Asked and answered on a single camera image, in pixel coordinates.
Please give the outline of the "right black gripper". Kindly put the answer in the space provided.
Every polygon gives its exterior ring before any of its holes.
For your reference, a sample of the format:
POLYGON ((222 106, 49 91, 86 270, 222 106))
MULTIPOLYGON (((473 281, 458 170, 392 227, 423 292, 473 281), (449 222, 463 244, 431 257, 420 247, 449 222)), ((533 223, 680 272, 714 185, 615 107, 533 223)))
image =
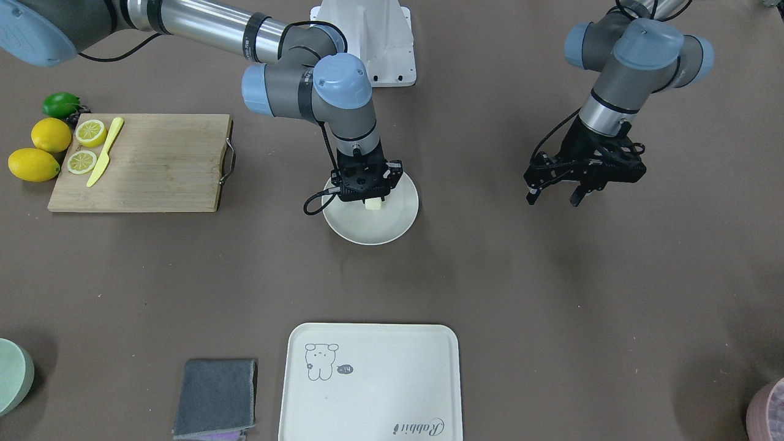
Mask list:
POLYGON ((343 203, 361 201, 380 197, 383 203, 389 203, 389 193, 397 186, 403 176, 400 160, 388 162, 382 149, 374 149, 369 154, 348 156, 337 153, 337 171, 331 177, 331 183, 341 188, 338 193, 343 203))

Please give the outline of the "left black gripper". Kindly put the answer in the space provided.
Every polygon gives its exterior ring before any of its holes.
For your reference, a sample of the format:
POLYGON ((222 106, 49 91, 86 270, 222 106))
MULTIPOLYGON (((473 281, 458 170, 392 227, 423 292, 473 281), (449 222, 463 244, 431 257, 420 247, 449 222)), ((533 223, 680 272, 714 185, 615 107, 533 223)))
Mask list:
POLYGON ((570 204, 576 208, 586 195, 603 190, 609 182, 636 183, 646 173, 641 159, 645 146, 628 137, 630 122, 623 119, 616 136, 604 136, 591 131, 579 117, 573 118, 557 154, 549 156, 541 146, 571 120, 571 116, 551 129, 532 153, 524 173, 527 204, 534 205, 541 192, 553 184, 574 181, 579 184, 571 194, 570 204))

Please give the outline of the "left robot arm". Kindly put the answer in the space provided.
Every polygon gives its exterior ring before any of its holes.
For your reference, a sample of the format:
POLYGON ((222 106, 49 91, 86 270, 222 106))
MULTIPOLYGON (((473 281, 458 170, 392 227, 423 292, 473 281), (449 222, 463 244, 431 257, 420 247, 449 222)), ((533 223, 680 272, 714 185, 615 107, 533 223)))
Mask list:
POLYGON ((689 5, 617 1, 601 20, 571 28, 566 61, 599 76, 585 103, 565 118, 569 129, 558 153, 547 154, 540 146, 533 151, 524 173, 529 204, 561 181, 577 183, 570 204, 579 206, 586 195, 609 183, 642 178, 645 147, 629 137, 636 115, 653 93, 700 81, 714 65, 708 40, 669 24, 689 5))

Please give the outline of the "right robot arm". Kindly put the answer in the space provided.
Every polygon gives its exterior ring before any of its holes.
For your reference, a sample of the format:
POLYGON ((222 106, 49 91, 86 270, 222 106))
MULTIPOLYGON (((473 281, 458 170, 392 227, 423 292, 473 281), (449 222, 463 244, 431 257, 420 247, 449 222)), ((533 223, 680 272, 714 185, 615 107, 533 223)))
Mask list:
POLYGON ((331 23, 284 23, 213 1, 2 2, 2 48, 34 66, 69 61, 123 29, 185 37, 249 61, 241 86, 248 109, 333 134, 322 195, 384 198, 403 177, 401 162, 384 156, 367 70, 331 23))

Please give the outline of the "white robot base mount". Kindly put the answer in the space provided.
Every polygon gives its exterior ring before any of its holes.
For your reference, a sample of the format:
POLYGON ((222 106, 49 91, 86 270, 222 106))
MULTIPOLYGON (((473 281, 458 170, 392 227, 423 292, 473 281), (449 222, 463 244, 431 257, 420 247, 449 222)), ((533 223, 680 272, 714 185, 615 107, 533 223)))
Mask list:
POLYGON ((407 87, 417 81, 412 14, 398 1, 322 1, 311 20, 333 23, 361 59, 373 87, 407 87))

